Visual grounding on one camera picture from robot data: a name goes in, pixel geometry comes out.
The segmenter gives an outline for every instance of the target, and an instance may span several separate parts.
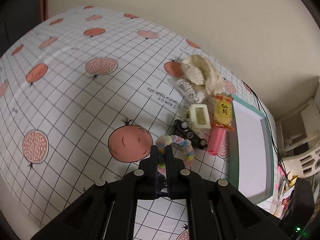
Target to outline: pink cylinder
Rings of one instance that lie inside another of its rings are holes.
[[[227,132],[226,129],[220,128],[218,126],[213,126],[211,128],[210,139],[207,147],[207,152],[210,155],[215,156],[219,154],[222,147],[223,140],[226,136],[226,132]]]

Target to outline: chair backrest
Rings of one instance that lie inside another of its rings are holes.
[[[283,162],[289,179],[294,175],[310,177],[320,172],[320,145],[297,156],[284,158]]]

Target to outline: yellow snack package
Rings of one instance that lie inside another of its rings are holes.
[[[215,96],[214,116],[212,125],[234,131],[232,122],[232,97],[218,94]]]

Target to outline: small white container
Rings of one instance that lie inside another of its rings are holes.
[[[193,130],[202,132],[211,129],[207,105],[193,104],[189,107],[189,117]]]

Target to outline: toy car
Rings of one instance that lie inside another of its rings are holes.
[[[191,129],[189,129],[188,122],[181,121],[179,119],[175,120],[173,125],[173,134],[190,140],[193,148],[204,150],[207,147],[207,140],[201,139]]]

